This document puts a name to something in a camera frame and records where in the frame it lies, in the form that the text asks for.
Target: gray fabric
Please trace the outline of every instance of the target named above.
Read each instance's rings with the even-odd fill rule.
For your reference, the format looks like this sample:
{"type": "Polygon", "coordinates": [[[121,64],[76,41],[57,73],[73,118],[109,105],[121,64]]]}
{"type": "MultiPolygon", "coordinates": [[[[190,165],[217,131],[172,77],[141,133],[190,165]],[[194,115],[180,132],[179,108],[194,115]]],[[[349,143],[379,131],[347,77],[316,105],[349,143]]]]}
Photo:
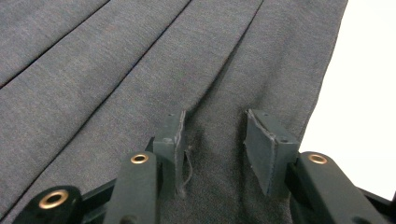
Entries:
{"type": "Polygon", "coordinates": [[[107,1],[0,1],[0,89],[107,1]]]}
{"type": "MultiPolygon", "coordinates": [[[[185,200],[161,202],[162,222],[290,223],[288,202],[262,196],[249,168],[242,144],[244,111],[266,110],[303,138],[346,1],[260,3],[193,0],[4,222],[9,223],[43,189],[70,184],[86,192],[116,177],[123,156],[143,150],[163,117],[184,108],[190,111],[186,131],[194,173],[185,200]]],[[[77,110],[69,111],[81,116],[77,110]]],[[[57,139],[53,142],[62,145],[57,139]]],[[[15,160],[10,151],[7,160],[15,160]]],[[[19,183],[13,181],[7,182],[15,188],[19,183]]]]}
{"type": "Polygon", "coordinates": [[[0,214],[187,3],[113,0],[0,90],[0,214]]]}

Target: screw hole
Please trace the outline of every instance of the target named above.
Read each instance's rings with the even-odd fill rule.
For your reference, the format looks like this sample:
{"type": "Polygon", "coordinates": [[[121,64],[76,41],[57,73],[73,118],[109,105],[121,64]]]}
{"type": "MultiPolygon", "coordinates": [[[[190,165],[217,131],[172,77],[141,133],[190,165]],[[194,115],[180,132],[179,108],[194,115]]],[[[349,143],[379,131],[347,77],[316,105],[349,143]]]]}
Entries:
{"type": "Polygon", "coordinates": [[[353,217],[352,221],[355,222],[356,224],[371,224],[370,221],[367,221],[367,219],[362,217],[353,217]]]}
{"type": "Polygon", "coordinates": [[[61,195],[53,195],[47,199],[47,203],[55,203],[61,199],[61,195]]]}
{"type": "Polygon", "coordinates": [[[134,164],[144,163],[149,160],[149,156],[145,154],[138,154],[131,158],[131,162],[134,164]]]}

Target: white background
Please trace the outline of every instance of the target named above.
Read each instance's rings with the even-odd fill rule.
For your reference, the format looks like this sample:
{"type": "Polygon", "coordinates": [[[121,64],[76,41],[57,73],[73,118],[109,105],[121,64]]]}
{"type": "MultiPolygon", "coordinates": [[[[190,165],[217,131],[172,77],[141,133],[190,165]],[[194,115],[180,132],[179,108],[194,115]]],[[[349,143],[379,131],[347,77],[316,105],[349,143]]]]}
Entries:
{"type": "Polygon", "coordinates": [[[396,190],[396,0],[349,0],[300,152],[333,158],[360,188],[396,190]]]}

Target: black metal bracket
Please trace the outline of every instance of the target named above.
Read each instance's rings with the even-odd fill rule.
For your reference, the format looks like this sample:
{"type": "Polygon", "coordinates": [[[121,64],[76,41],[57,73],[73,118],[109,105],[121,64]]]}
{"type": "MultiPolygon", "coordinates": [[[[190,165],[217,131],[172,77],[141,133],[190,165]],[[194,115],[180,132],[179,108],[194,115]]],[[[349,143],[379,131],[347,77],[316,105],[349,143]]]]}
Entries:
{"type": "Polygon", "coordinates": [[[396,223],[395,200],[363,194],[330,157],[300,154],[299,145],[268,113],[247,112],[245,146],[253,172],[264,195],[285,198],[291,192],[294,223],[396,223]]]}
{"type": "MultiPolygon", "coordinates": [[[[159,223],[158,198],[185,197],[185,117],[168,115],[146,149],[124,159],[117,179],[83,196],[72,186],[47,189],[14,223],[159,223]]],[[[357,189],[330,157],[300,154],[300,143],[268,113],[247,112],[245,145],[262,193],[282,199],[291,193],[294,223],[396,223],[396,195],[389,202],[357,189]]]]}

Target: fabric fold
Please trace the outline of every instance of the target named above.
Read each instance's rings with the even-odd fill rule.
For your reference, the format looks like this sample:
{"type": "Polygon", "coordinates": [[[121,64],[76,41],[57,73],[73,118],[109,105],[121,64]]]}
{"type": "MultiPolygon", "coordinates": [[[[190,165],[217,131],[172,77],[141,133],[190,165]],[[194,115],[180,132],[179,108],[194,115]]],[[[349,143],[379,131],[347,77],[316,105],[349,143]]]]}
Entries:
{"type": "Polygon", "coordinates": [[[112,0],[0,90],[0,217],[188,3],[112,0]]]}
{"type": "Polygon", "coordinates": [[[108,0],[0,2],[0,89],[108,0]]]}

